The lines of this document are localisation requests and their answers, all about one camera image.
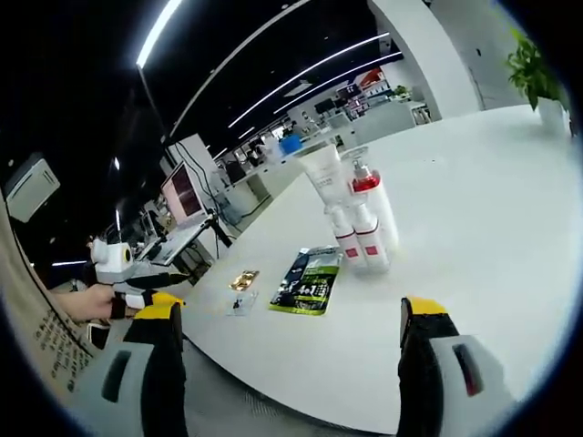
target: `ceiling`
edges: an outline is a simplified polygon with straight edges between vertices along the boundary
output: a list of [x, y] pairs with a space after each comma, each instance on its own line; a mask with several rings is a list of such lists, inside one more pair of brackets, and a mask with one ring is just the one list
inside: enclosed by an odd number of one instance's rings
[[[161, 129], [135, 62], [166, 3], [68, 0], [11, 9], [11, 20], [22, 25], [5, 39], [19, 44], [5, 52], [11, 62], [2, 72], [7, 77], [1, 82], [0, 181], [31, 152], [41, 151], [62, 183], [29, 224], [15, 224], [35, 263], [86, 258], [87, 236], [113, 221], [121, 199], [131, 199], [123, 202], [122, 218], [127, 219], [157, 193], [163, 178], [158, 166]], [[225, 57], [292, 3], [183, 0], [144, 66], [166, 128]], [[276, 118], [273, 111], [293, 98], [284, 95], [298, 83], [228, 129], [248, 107], [307, 66], [376, 34], [365, 0], [311, 0], [217, 74], [175, 138], [198, 132], [213, 155], [238, 146], [242, 132]], [[303, 79], [318, 85], [377, 57], [379, 44], [374, 42]], [[113, 157], [119, 158], [119, 172]]]

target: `white table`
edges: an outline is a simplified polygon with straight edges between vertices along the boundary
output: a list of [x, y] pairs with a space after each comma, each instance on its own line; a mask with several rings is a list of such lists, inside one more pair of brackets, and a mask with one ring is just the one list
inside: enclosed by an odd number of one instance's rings
[[159, 254], [151, 261], [152, 264], [159, 266], [169, 266], [174, 259], [184, 250], [196, 237], [203, 231], [204, 221], [202, 217], [187, 228], [175, 227], [166, 236], [167, 241], [161, 243]]
[[351, 123], [347, 126], [337, 127], [336, 129], [330, 129], [326, 132], [318, 132], [317, 134], [309, 136], [309, 139], [304, 139], [302, 141], [302, 149], [312, 147], [323, 142], [336, 144], [336, 137], [340, 137], [343, 140], [346, 148], [356, 147], [354, 128]]
[[302, 172], [301, 166], [294, 162], [292, 155], [282, 157], [277, 163], [268, 162], [250, 171], [244, 178], [220, 192], [223, 192], [230, 203], [243, 215], [255, 209], [265, 198], [257, 198], [251, 184], [261, 182], [266, 194], [272, 198], [278, 197]]
[[[321, 317], [267, 310], [298, 249], [334, 243], [323, 204], [300, 177], [188, 295], [184, 331], [275, 401], [394, 433], [400, 299], [426, 297], [482, 341], [524, 399], [557, 357], [577, 305], [583, 227], [573, 147], [546, 137], [529, 107], [448, 119], [370, 147], [401, 235], [388, 275], [341, 270]], [[261, 271], [260, 295], [249, 316], [223, 316], [243, 269]]]

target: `cable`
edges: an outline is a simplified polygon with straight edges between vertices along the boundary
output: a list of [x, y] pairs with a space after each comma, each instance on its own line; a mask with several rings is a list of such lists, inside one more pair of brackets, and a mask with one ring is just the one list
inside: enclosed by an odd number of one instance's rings
[[215, 248], [217, 249], [217, 259], [220, 259], [219, 255], [219, 236], [215, 232]]
[[227, 217], [225, 216], [225, 213], [221, 210], [221, 208], [219, 207], [219, 202], [217, 201], [217, 199], [214, 197], [214, 195], [212, 194], [212, 189], [210, 188], [210, 183], [209, 180], [207, 178], [207, 172], [205, 171], [205, 169], [199, 164], [199, 162], [190, 154], [190, 152], [186, 149], [186, 147], [180, 142], [177, 141], [177, 144], [180, 144], [182, 146], [182, 149], [186, 152], [186, 154], [189, 156], [189, 158], [192, 160], [192, 162], [194, 162], [194, 164], [200, 168], [200, 170], [202, 170], [202, 176], [204, 177], [204, 181], [207, 185], [207, 190], [205, 191], [204, 186], [202, 185], [202, 181], [200, 180], [200, 176], [199, 173], [197, 172], [197, 170], [194, 169], [194, 167], [187, 161], [187, 159], [184, 158], [184, 156], [182, 155], [182, 153], [180, 153], [180, 149], [178, 147], [176, 147], [176, 150], [178, 151], [180, 157], [182, 158], [182, 160], [186, 163], [187, 166], [189, 166], [189, 168], [194, 171], [194, 173], [197, 175], [197, 179], [199, 180], [200, 183], [200, 187], [202, 188], [202, 191], [209, 196], [212, 199], [212, 202], [215, 205], [215, 209], [217, 210], [217, 214], [219, 214], [219, 217], [228, 225], [230, 225], [232, 228], [234, 228], [235, 230], [237, 230], [237, 232], [241, 232], [241, 230], [239, 228], [237, 228], [236, 225], [234, 225], [233, 223], [231, 223]]
[[267, 201], [267, 199], [268, 199], [268, 198], [270, 198], [270, 196], [266, 196], [266, 197], [265, 197], [265, 198], [264, 198], [264, 199], [263, 199], [261, 202], [259, 202], [259, 205], [257, 205], [257, 206], [256, 206], [256, 207], [253, 209], [253, 211], [252, 211], [252, 212], [248, 212], [247, 214], [245, 214], [245, 215], [242, 215], [241, 217], [242, 217], [242, 218], [245, 218], [245, 217], [248, 217], [248, 216], [250, 216], [251, 214], [253, 214], [255, 211], [257, 211], [257, 209], [261, 208], [261, 205], [263, 205], [263, 204], [264, 204], [264, 203]]

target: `white wall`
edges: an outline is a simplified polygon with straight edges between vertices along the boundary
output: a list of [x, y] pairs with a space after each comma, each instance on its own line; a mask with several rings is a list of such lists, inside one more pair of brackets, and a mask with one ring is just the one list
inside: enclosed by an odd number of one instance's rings
[[393, 40], [416, 77], [432, 118], [480, 110], [468, 71], [451, 39], [421, 0], [369, 0], [378, 24]]
[[381, 66], [381, 70], [383, 70], [384, 78], [392, 89], [395, 89], [399, 85], [411, 89], [413, 86], [419, 86], [421, 84], [421, 79], [415, 77], [405, 59], [384, 64]]
[[485, 109], [527, 102], [508, 83], [505, 60], [517, 48], [511, 34], [517, 26], [499, 5], [492, 0], [434, 0], [431, 11], [462, 57]]

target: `person's arm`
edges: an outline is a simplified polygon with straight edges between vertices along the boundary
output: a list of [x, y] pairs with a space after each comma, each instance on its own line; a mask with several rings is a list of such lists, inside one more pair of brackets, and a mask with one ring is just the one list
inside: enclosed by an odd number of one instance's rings
[[85, 291], [53, 294], [60, 307], [74, 321], [109, 319], [115, 294], [108, 285], [96, 284]]

